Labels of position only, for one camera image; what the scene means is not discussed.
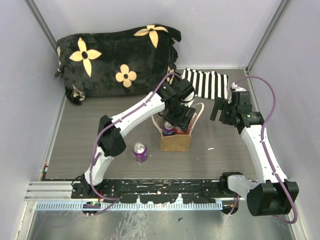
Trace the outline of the red soda can front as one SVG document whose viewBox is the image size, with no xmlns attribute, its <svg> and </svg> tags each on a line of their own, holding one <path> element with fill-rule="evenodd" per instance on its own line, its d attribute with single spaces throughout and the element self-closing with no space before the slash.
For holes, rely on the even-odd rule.
<svg viewBox="0 0 320 240">
<path fill-rule="evenodd" d="M 176 135 L 185 135 L 186 134 L 183 131 L 183 129 L 181 127 L 179 127 L 178 125 L 174 125 L 173 130 L 174 130 Z"/>
</svg>

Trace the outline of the purple fanta can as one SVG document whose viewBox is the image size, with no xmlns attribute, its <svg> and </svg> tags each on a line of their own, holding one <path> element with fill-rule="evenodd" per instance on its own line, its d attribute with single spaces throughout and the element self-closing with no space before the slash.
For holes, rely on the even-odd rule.
<svg viewBox="0 0 320 240">
<path fill-rule="evenodd" d="M 164 137 L 175 135 L 174 126 L 170 124 L 168 121 L 164 121 L 162 125 L 162 134 Z"/>
<path fill-rule="evenodd" d="M 138 162 L 145 162 L 148 159 L 147 146 L 142 142 L 137 142 L 132 148 L 133 155 Z"/>
</svg>

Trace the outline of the brown canvas tote bag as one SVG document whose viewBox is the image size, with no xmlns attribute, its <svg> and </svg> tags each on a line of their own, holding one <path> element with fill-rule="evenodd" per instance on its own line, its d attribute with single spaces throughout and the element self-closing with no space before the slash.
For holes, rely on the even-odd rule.
<svg viewBox="0 0 320 240">
<path fill-rule="evenodd" d="M 160 151 L 161 152 L 188 152 L 190 142 L 192 139 L 192 132 L 195 128 L 197 121 L 202 115 L 205 104 L 203 102 L 196 103 L 192 105 L 193 108 L 197 109 L 200 107 L 200 110 L 196 110 L 195 114 L 191 118 L 191 121 L 188 125 L 187 134 L 174 134 L 171 136 L 164 136 L 163 123 L 164 118 L 158 114 L 152 115 L 151 120 L 153 125 L 160 133 Z"/>
</svg>

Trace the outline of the purple Fanta can front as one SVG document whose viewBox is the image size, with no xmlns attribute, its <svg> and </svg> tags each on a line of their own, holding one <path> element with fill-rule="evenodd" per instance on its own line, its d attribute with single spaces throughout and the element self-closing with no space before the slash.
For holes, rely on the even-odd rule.
<svg viewBox="0 0 320 240">
<path fill-rule="evenodd" d="M 147 146 L 142 142 L 137 142 L 132 148 L 133 155 L 138 162 L 145 162 L 148 159 Z"/>
</svg>

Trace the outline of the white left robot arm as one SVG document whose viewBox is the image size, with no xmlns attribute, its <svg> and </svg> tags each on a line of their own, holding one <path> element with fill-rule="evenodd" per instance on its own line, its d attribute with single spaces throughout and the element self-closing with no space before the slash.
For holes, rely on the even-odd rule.
<svg viewBox="0 0 320 240">
<path fill-rule="evenodd" d="M 101 117 L 91 163 L 80 176 L 82 193 L 88 198 L 102 197 L 100 184 L 111 161 L 126 149 L 125 136 L 153 115 L 167 111 L 164 119 L 186 133 L 196 111 L 188 105 L 194 97 L 195 89 L 187 79 L 177 80 L 171 85 L 163 80 L 154 91 L 126 111 L 112 117 Z"/>
</svg>

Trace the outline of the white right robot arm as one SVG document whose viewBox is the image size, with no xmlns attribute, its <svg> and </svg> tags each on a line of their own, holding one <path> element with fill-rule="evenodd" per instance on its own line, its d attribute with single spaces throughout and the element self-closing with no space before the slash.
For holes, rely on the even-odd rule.
<svg viewBox="0 0 320 240">
<path fill-rule="evenodd" d="M 230 99 L 215 100 L 210 119 L 234 126 L 244 140 L 256 172 L 252 182 L 240 172 L 224 172 L 219 178 L 219 191 L 225 197 L 243 197 L 252 216 L 287 215 L 293 209 L 299 187 L 289 181 L 274 155 L 264 126 L 264 118 L 253 111 L 248 91 L 233 91 Z"/>
</svg>

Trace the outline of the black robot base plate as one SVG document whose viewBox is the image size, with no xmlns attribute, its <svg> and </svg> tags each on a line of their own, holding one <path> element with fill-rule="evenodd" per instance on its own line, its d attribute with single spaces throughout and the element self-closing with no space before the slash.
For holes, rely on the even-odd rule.
<svg viewBox="0 0 320 240">
<path fill-rule="evenodd" d="M 92 188 L 83 177 L 71 183 L 72 199 L 88 199 L 121 204 L 214 203 L 219 198 L 234 198 L 223 179 L 104 179 Z"/>
</svg>

